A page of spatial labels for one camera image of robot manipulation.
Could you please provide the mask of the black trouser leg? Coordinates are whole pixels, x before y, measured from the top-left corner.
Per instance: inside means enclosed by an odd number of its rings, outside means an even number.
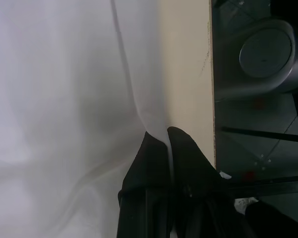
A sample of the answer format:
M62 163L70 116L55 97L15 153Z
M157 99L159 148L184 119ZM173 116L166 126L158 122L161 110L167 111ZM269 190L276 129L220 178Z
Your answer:
M262 201L248 205L245 217L257 238L298 238L298 222Z

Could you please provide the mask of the grey rounded robot body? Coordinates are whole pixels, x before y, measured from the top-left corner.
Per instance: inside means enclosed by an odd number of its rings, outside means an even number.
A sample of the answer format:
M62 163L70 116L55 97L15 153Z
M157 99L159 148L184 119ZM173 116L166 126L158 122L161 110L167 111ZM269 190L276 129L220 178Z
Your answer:
M298 24L251 23L213 41L216 101L298 89Z

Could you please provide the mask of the white shorts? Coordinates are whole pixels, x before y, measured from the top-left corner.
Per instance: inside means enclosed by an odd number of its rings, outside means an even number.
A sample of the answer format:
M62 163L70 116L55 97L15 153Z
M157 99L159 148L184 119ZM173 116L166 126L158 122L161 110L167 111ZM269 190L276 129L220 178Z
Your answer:
M167 142L157 0L0 0L0 238L115 238Z

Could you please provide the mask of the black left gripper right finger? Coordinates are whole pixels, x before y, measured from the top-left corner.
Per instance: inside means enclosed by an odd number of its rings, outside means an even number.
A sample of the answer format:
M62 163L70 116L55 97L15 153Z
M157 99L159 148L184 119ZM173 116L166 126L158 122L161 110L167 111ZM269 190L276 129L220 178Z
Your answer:
M225 180L193 138L168 128L175 179L177 238L256 238L234 207Z

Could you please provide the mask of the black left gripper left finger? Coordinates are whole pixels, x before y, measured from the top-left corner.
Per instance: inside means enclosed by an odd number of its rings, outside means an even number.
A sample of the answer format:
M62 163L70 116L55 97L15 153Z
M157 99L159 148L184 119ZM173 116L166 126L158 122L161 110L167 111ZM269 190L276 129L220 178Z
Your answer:
M146 132L118 193L116 238L170 238L170 199L167 146Z

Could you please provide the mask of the white shoe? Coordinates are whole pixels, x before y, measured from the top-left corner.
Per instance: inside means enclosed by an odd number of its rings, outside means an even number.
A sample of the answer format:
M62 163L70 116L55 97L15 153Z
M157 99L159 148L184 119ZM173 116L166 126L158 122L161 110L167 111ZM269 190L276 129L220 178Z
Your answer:
M238 199L235 199L234 201L234 207L238 213L245 215L246 208L249 205L254 204L258 201L259 200L257 200L255 197L238 198Z

